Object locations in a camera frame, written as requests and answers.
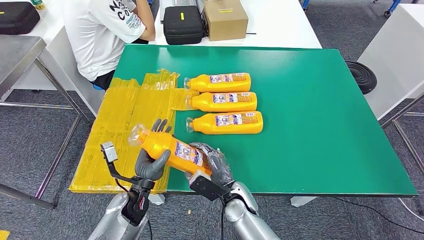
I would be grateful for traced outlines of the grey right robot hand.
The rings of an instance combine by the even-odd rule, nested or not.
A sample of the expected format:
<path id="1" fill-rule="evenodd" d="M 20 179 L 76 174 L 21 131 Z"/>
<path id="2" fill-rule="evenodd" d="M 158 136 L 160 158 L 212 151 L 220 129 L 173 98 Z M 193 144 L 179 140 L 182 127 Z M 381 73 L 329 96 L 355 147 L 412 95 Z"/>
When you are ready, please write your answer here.
<path id="1" fill-rule="evenodd" d="M 215 149 L 201 142 L 193 142 L 189 145 L 200 150 L 206 156 L 211 170 L 211 181 L 218 186 L 230 188 L 234 182 L 233 174 L 225 155 L 220 149 Z"/>

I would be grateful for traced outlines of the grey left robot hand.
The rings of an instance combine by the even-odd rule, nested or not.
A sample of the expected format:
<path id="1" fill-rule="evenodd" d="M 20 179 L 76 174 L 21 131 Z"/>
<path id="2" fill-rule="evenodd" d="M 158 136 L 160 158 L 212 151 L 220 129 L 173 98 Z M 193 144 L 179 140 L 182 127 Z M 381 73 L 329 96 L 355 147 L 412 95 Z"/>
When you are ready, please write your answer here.
<path id="1" fill-rule="evenodd" d="M 166 133 L 169 133 L 172 127 L 168 126 L 167 128 L 165 128 L 167 123 L 167 119 L 162 120 L 161 118 L 158 118 L 154 122 L 151 131 L 165 131 Z M 134 167 L 136 175 L 141 177 L 142 179 L 147 179 L 150 181 L 159 180 L 163 176 L 164 167 L 168 162 L 170 155 L 171 151 L 169 149 L 166 149 L 161 153 L 159 158 L 154 159 L 148 154 L 148 152 L 144 148 L 141 148 Z"/>

